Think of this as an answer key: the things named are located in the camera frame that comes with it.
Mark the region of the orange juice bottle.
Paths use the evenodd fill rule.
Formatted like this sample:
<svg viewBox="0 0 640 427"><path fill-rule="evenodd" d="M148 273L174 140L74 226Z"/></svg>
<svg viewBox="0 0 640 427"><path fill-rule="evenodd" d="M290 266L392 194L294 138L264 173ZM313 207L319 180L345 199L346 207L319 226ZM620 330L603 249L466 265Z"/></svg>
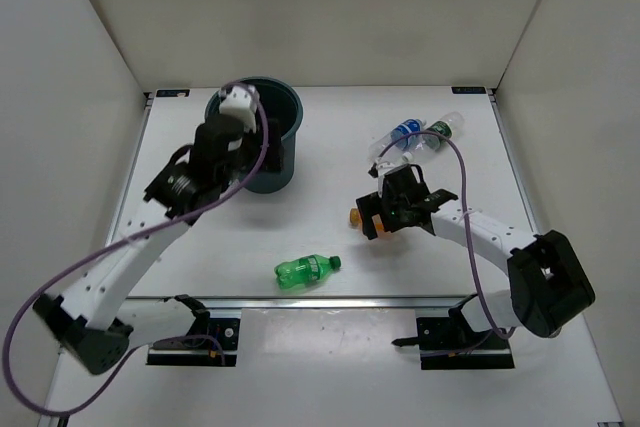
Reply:
<svg viewBox="0 0 640 427"><path fill-rule="evenodd" d="M374 227L378 234L383 234L385 232L384 225L381 221L381 218L378 214L372 217ZM357 229L359 231L362 230L362 218L360 216L359 210L357 208L351 208L349 212L349 226L353 229Z"/></svg>

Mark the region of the green plastic soda bottle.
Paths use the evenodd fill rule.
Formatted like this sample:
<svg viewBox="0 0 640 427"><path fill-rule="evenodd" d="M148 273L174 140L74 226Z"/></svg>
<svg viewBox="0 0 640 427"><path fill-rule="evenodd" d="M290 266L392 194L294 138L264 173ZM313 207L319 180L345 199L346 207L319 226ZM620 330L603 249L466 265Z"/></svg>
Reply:
<svg viewBox="0 0 640 427"><path fill-rule="evenodd" d="M277 265L274 274L279 288L289 290L322 282L341 266L339 256L324 257L313 254Z"/></svg>

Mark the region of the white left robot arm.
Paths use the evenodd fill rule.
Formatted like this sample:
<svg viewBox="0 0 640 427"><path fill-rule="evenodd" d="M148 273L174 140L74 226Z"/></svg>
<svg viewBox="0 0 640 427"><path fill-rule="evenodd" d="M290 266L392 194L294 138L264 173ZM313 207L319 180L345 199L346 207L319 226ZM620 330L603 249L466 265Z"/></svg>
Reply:
<svg viewBox="0 0 640 427"><path fill-rule="evenodd" d="M43 293L33 309L54 337L92 375L110 370L135 347L177 337L188 347L210 333L205 306L186 294L134 309L123 303L161 254L216 202L257 159L280 172L282 124L270 118L255 131L229 115L200 124L193 143L178 148L146 187L139 210L123 233L124 244L96 262L64 292Z"/></svg>

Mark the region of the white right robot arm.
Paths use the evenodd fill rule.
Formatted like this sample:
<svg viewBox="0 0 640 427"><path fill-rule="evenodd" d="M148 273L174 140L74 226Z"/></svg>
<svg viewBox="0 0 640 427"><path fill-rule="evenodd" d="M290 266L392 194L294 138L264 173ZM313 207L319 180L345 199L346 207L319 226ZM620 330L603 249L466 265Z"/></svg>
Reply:
<svg viewBox="0 0 640 427"><path fill-rule="evenodd" d="M393 169L379 188L357 199L362 232L370 240L380 232L420 228L467 249L508 279L506 290L476 291L449 311L449 334L470 347L487 331L523 328L540 338L560 333L596 300L569 239L551 230L535 234L465 208L450 191L431 191L409 166Z"/></svg>

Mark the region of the dark teal plastic bin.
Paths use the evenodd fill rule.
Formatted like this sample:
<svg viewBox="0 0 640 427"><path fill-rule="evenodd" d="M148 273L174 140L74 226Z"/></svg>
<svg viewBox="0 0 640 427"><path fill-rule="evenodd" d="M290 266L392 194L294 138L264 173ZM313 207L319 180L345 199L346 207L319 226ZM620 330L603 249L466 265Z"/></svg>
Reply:
<svg viewBox="0 0 640 427"><path fill-rule="evenodd" d="M257 127L263 129L263 143L255 166L240 179L247 181L246 188L258 194L271 194L283 189L292 179L295 164L296 132L301 126L303 107L295 90L282 81L264 78L249 77L232 82L221 88L209 100L205 110L205 121L218 111L220 97L219 92L233 86L251 85L256 88ZM283 169L280 173L268 173L262 171L268 147L267 119L276 118L280 122L281 140L283 146Z"/></svg>

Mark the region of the clear bottle blue label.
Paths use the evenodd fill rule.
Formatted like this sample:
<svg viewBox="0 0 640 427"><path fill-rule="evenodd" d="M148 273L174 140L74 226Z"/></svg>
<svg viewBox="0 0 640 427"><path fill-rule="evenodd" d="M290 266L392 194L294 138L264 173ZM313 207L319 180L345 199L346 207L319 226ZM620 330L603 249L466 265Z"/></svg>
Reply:
<svg viewBox="0 0 640 427"><path fill-rule="evenodd" d="M405 152L413 151L421 142L421 137L416 135L404 140L401 140L401 137L409 133L419 132L424 127L425 121L416 118L407 119L404 122L398 124L394 129L389 131L369 147L369 160L374 161L377 157L380 156L382 151L393 142L395 142L395 144L385 154L385 157L387 159L391 159L392 157L397 158Z"/></svg>

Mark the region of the left corner table label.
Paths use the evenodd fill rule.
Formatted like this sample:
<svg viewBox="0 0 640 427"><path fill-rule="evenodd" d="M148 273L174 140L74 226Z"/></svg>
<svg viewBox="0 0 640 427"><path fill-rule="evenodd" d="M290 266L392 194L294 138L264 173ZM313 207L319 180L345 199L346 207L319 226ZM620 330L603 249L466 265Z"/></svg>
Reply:
<svg viewBox="0 0 640 427"><path fill-rule="evenodd" d="M184 98L189 95L189 89L159 89L155 93L156 98Z"/></svg>

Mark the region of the corner table label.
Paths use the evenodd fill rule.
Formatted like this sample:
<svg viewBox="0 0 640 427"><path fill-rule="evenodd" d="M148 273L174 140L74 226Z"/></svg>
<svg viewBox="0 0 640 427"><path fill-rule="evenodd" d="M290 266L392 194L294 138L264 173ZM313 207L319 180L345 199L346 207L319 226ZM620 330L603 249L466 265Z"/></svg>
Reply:
<svg viewBox="0 0 640 427"><path fill-rule="evenodd" d="M452 86L454 95L485 95L486 89L481 86Z"/></svg>
<svg viewBox="0 0 640 427"><path fill-rule="evenodd" d="M189 95L189 89L159 89L155 93L156 98L184 98Z"/></svg>

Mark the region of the clear bottle green label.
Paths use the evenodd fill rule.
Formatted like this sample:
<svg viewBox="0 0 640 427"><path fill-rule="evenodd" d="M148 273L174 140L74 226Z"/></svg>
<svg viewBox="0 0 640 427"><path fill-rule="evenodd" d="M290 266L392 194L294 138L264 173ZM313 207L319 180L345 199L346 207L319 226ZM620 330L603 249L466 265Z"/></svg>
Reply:
<svg viewBox="0 0 640 427"><path fill-rule="evenodd" d="M400 160L403 163L422 164L431 160L447 145L444 137L451 139L459 134L464 125L464 117L459 112L450 112L427 126L420 121L419 125L429 134L412 136L407 140L408 146L403 149Z"/></svg>

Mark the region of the right corner table label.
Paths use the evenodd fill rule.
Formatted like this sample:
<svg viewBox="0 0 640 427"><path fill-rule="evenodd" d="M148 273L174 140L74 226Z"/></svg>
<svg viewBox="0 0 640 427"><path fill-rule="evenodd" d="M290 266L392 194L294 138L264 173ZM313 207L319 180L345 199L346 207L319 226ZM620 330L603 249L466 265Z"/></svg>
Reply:
<svg viewBox="0 0 640 427"><path fill-rule="evenodd" d="M454 95L485 95L486 89L481 86L452 86Z"/></svg>

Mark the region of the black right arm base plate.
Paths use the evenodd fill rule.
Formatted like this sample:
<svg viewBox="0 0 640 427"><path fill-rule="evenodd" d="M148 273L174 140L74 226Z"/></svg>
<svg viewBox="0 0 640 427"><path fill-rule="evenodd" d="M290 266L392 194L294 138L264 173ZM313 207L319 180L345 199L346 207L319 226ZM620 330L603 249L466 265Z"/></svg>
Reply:
<svg viewBox="0 0 640 427"><path fill-rule="evenodd" d="M491 330L464 333L449 317L418 317L416 325L423 371L515 368L509 342Z"/></svg>

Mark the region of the aluminium table edge rail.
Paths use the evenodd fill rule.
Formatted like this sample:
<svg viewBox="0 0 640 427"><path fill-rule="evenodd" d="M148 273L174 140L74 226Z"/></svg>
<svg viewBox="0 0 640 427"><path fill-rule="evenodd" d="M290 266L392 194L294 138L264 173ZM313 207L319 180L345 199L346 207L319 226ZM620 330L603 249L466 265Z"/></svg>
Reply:
<svg viewBox="0 0 640 427"><path fill-rule="evenodd" d="M210 310L240 309L448 309L464 296L192 296Z"/></svg>

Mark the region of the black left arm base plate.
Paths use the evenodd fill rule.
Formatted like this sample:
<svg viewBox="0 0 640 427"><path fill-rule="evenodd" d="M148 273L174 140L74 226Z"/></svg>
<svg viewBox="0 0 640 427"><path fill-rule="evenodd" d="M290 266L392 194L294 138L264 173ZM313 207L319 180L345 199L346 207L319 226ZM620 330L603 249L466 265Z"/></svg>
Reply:
<svg viewBox="0 0 640 427"><path fill-rule="evenodd" d="M235 367L240 310L212 310L204 337L176 338L152 344L146 365L155 367Z"/></svg>

